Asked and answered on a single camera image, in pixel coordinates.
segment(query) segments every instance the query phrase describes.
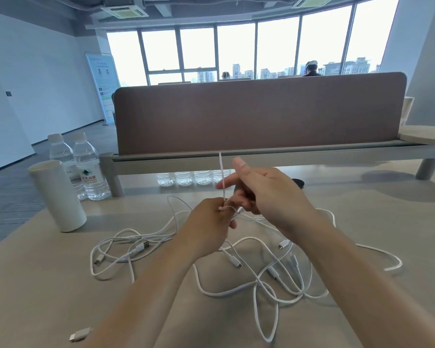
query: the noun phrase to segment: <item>gray carpet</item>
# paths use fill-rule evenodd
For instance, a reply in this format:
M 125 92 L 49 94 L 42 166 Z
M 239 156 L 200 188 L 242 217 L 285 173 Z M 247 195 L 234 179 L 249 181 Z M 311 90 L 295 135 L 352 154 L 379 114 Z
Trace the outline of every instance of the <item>gray carpet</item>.
M 114 126 L 103 126 L 103 122 L 96 122 L 77 131 L 85 132 L 88 141 L 99 153 L 118 151 Z M 74 142 L 71 134 L 73 132 L 64 134 L 64 140 L 72 147 Z M 37 155 L 0 170 L 0 241 L 45 208 L 27 168 L 48 160 L 49 146 L 47 141 L 36 144 L 34 150 Z

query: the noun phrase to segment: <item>water bottle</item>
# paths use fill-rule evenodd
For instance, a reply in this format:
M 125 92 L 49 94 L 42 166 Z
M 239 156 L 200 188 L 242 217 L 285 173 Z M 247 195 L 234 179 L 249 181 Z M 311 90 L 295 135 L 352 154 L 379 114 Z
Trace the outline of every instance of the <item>water bottle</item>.
M 213 181 L 211 171 L 195 171 L 193 174 L 195 175 L 195 183 L 201 186 L 207 186 Z
M 176 172 L 176 181 L 179 186 L 191 186 L 193 184 L 193 172 Z
M 87 199 L 81 176 L 75 165 L 72 149 L 64 142 L 61 134 L 50 134 L 48 141 L 50 142 L 50 160 L 61 161 L 79 200 Z
M 160 187 L 171 187 L 176 183 L 174 174 L 170 173 L 156 174 L 156 179 Z
M 84 132 L 73 135 L 74 160 L 79 170 L 85 192 L 90 200 L 103 200 L 111 195 L 105 176 L 100 170 L 100 161 L 95 148 L 87 141 Z
M 224 170 L 224 178 L 231 175 L 230 170 Z M 221 170 L 213 170 L 213 180 L 217 183 L 222 179 L 222 172 Z

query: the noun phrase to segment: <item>round table top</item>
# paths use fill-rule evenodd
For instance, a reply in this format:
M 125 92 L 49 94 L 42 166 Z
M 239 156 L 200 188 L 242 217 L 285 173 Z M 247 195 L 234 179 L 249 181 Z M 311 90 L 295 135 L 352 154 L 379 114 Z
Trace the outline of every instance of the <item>round table top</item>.
M 401 126 L 398 137 L 413 143 L 435 145 L 434 126 Z

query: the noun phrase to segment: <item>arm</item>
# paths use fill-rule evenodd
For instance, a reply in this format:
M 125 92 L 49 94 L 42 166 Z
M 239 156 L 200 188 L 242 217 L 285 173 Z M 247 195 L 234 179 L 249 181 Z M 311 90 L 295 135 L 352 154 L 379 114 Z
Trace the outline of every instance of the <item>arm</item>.
M 85 348 L 153 347 L 191 265 L 223 244 L 234 211 L 222 198 L 205 199 L 177 236 L 153 254 L 127 296 L 87 338 Z
M 240 158 L 234 168 L 225 179 L 226 186 L 236 186 L 231 200 L 262 213 L 302 248 L 364 347 L 435 347 L 435 318 L 375 269 L 288 176 L 250 168 Z

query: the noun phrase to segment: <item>bottle label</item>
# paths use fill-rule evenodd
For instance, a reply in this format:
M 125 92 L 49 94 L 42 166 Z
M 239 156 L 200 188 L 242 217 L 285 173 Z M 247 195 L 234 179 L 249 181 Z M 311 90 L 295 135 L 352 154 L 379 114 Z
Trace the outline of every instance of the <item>bottle label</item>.
M 77 170 L 77 166 L 75 165 L 75 161 L 65 161 L 61 163 L 63 165 L 64 170 L 68 174 L 70 180 L 75 180 L 79 178 L 79 171 Z
M 104 180 L 100 164 L 98 162 L 78 167 L 81 180 L 84 184 L 101 183 Z

